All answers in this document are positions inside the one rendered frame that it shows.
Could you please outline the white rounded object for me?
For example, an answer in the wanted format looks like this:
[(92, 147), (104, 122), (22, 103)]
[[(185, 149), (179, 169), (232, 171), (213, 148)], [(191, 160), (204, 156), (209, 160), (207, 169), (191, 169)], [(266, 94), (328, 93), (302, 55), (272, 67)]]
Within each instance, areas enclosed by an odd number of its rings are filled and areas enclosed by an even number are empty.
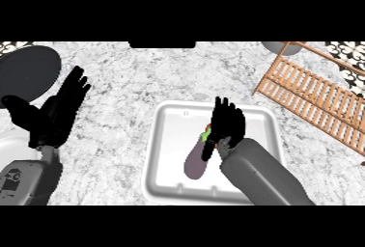
[(25, 130), (0, 133), (0, 171), (15, 160), (37, 160), (40, 152), (28, 147), (30, 134)]

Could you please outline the black rectangular object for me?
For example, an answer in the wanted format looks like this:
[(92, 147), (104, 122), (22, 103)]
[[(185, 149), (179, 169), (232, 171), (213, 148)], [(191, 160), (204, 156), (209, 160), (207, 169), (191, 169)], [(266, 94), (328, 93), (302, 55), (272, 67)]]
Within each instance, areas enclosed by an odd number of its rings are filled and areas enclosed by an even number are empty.
[(194, 41), (130, 41), (132, 48), (194, 48)]

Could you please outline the dark grey round plate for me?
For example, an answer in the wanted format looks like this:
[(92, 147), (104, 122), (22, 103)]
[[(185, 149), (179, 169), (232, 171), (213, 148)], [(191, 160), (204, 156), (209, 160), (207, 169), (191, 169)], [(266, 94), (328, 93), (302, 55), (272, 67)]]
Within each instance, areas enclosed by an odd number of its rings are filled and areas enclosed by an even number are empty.
[(59, 52), (43, 45), (28, 46), (0, 57), (0, 109), (3, 96), (31, 102), (52, 88), (61, 75)]

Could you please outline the grey round object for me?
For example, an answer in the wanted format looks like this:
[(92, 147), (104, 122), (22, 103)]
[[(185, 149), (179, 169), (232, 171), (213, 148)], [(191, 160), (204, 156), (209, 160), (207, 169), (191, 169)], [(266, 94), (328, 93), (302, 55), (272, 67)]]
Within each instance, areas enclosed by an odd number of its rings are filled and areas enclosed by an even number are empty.
[[(263, 41), (263, 47), (275, 54), (279, 53), (285, 43), (281, 41)], [(296, 44), (290, 44), (282, 53), (284, 56), (296, 55), (302, 51), (302, 47)]]

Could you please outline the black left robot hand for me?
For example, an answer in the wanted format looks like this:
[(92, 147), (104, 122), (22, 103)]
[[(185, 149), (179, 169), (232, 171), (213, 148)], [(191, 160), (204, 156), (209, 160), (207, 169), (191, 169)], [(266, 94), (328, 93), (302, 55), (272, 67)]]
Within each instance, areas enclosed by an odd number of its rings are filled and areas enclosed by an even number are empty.
[(2, 97), (13, 124), (30, 132), (28, 146), (33, 149), (42, 146), (58, 148), (65, 143), (90, 88), (84, 70), (76, 66), (59, 92), (47, 98), (42, 108), (18, 96)]

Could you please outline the wooden tiered shelf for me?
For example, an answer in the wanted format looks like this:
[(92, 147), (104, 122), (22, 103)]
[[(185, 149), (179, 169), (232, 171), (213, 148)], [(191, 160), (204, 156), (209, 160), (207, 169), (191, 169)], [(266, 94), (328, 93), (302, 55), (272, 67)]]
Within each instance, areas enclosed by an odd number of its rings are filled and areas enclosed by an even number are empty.
[(300, 67), (282, 55), (299, 45), (361, 76), (356, 69), (303, 41), (285, 43), (254, 89), (365, 157), (365, 98)]

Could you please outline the purple eggplant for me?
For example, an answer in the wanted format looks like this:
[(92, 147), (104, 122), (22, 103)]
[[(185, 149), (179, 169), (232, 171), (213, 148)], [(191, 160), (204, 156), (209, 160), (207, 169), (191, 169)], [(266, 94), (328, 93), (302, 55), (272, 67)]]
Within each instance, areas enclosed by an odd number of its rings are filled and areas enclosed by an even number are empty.
[(213, 155), (216, 144), (209, 141), (212, 129), (200, 134), (195, 146), (186, 156), (183, 173), (191, 179), (200, 179), (207, 169), (209, 159)]

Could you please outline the white square tray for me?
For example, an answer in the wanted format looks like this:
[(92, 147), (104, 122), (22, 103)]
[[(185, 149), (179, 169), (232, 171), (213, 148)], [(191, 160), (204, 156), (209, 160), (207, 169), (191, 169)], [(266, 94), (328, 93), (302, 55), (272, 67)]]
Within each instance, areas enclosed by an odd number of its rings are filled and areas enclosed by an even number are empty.
[(185, 159), (210, 123), (214, 104), (167, 100), (154, 113), (142, 171), (142, 193), (164, 205), (247, 205), (250, 200), (220, 171), (222, 159), (212, 156), (200, 179), (183, 173)]

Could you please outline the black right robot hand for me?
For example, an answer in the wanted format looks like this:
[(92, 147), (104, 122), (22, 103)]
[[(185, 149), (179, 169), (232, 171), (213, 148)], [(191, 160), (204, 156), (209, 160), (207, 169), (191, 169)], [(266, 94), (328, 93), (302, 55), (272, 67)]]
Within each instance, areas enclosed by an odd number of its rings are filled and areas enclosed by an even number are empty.
[(245, 116), (243, 110), (228, 98), (216, 97), (216, 106), (212, 117), (212, 132), (207, 137), (201, 158), (209, 161), (213, 155), (214, 146), (219, 141), (229, 138), (228, 147), (235, 148), (245, 136)]

